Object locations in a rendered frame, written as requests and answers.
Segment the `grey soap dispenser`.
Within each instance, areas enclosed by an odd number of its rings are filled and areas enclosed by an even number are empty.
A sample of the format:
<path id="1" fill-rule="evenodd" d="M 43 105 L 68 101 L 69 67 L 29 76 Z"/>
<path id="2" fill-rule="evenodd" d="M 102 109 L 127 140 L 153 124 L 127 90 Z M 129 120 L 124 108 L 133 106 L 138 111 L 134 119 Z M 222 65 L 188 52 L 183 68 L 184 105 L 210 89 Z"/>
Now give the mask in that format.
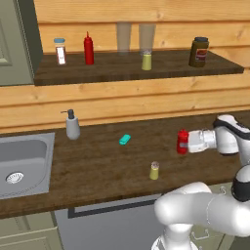
<path id="1" fill-rule="evenodd" d="M 78 118 L 72 109 L 66 111 L 66 135 L 70 140 L 77 140 L 80 137 L 80 126 Z"/>

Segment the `yellow shaker with silver cap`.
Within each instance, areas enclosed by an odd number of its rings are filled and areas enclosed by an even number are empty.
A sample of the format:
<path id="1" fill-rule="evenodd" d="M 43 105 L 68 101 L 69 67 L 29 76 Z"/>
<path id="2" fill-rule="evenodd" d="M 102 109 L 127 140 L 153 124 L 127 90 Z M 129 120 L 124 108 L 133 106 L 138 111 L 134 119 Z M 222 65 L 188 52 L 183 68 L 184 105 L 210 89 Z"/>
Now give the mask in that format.
<path id="1" fill-rule="evenodd" d="M 151 51 L 143 51 L 142 56 L 142 70 L 151 70 Z"/>
<path id="2" fill-rule="evenodd" d="M 157 161 L 153 161 L 150 166 L 149 177 L 152 180 L 157 180 L 159 176 L 159 163 Z"/>

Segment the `grey-green cabinet door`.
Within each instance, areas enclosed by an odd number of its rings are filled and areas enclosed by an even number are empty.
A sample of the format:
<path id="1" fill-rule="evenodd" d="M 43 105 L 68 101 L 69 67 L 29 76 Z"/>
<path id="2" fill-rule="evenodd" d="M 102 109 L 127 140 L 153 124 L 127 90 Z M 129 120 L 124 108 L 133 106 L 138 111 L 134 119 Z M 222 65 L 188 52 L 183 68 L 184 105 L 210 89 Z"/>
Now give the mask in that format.
<path id="1" fill-rule="evenodd" d="M 0 86 L 34 83 L 43 49 L 33 0 L 0 0 Z"/>

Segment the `dark wooden shelf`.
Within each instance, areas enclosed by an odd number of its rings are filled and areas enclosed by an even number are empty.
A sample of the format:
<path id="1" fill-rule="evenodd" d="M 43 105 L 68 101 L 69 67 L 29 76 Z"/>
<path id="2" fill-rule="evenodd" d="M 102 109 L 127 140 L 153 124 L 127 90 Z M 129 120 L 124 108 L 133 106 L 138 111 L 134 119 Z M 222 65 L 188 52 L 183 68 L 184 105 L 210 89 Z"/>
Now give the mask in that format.
<path id="1" fill-rule="evenodd" d="M 66 64 L 58 65 L 55 55 L 44 55 L 35 73 L 35 86 L 147 80 L 160 78 L 237 74 L 244 67 L 209 52 L 203 67 L 188 65 L 189 51 L 153 51 L 152 70 L 142 70 L 138 52 L 95 53 L 94 63 L 86 65 L 82 54 L 67 54 Z"/>

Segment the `spice jar with blue lid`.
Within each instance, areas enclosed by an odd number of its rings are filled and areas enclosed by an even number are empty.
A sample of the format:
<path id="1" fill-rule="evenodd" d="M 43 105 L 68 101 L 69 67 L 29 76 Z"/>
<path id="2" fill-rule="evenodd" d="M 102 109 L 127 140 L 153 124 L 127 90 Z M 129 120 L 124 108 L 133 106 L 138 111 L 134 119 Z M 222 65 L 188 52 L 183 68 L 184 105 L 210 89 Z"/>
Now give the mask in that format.
<path id="1" fill-rule="evenodd" d="M 66 64 L 64 42 L 65 42 L 65 40 L 63 38 L 55 38 L 54 39 L 54 43 L 55 43 L 55 47 L 56 47 L 56 53 L 57 53 L 58 65 Z"/>

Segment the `dark jar with red label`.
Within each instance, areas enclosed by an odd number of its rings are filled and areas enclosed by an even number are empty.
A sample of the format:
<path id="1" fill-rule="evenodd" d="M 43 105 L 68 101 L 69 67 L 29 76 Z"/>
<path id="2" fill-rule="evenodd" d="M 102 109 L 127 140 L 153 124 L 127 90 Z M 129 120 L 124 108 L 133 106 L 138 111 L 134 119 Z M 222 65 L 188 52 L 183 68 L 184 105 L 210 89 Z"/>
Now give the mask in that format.
<path id="1" fill-rule="evenodd" d="M 195 37 L 192 41 L 188 65 L 192 67 L 203 67 L 209 47 L 207 37 Z"/>

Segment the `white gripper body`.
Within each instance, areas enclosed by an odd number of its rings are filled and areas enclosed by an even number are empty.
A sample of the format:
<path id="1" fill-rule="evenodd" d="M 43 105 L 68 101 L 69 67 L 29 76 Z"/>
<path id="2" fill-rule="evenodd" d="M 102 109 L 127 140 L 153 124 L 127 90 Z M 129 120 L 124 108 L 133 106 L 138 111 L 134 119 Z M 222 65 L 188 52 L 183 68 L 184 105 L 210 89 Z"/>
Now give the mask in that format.
<path id="1" fill-rule="evenodd" d="M 204 150 L 204 138 L 201 130 L 191 131 L 188 133 L 187 148 L 190 153 L 196 153 Z"/>

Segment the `grey steel sink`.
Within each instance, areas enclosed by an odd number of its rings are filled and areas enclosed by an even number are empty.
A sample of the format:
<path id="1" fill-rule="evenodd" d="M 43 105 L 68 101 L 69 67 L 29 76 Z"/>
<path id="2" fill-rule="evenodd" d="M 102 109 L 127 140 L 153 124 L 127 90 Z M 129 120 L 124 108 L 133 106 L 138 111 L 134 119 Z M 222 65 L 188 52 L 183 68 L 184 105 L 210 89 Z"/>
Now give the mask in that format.
<path id="1" fill-rule="evenodd" d="M 0 138 L 0 199 L 47 193 L 54 133 Z"/>

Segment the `red condiment bottle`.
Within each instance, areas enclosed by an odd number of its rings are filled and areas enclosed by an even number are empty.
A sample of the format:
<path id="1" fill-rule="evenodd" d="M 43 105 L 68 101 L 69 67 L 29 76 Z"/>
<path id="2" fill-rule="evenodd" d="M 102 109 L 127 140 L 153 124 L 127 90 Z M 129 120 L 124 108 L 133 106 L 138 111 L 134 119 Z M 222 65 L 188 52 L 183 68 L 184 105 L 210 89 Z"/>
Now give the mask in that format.
<path id="1" fill-rule="evenodd" d="M 84 56 L 85 64 L 94 63 L 94 45 L 89 33 L 86 33 L 86 37 L 84 38 Z"/>
<path id="2" fill-rule="evenodd" d="M 180 147 L 180 143 L 188 143 L 188 131 L 185 129 L 182 129 L 178 132 L 177 153 L 186 154 L 188 152 L 188 147 Z"/>

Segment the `grey dishwasher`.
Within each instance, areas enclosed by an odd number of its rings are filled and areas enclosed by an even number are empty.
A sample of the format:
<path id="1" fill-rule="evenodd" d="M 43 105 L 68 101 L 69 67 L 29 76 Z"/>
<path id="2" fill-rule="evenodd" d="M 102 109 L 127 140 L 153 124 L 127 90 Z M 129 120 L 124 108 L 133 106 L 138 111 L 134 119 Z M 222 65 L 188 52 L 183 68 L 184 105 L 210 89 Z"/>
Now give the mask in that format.
<path id="1" fill-rule="evenodd" d="M 163 226 L 154 215 L 160 194 L 57 210 L 64 250 L 150 250 Z"/>

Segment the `teal sponge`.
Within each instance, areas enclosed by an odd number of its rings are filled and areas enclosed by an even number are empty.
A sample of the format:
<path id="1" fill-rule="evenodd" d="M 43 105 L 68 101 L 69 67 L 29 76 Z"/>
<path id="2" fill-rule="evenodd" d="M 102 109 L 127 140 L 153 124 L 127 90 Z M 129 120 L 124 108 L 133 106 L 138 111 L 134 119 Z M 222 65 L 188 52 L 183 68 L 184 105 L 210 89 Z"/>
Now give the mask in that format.
<path id="1" fill-rule="evenodd" d="M 124 134 L 120 139 L 119 139 L 119 144 L 121 146 L 125 146 L 131 139 L 131 136 L 129 134 Z"/>

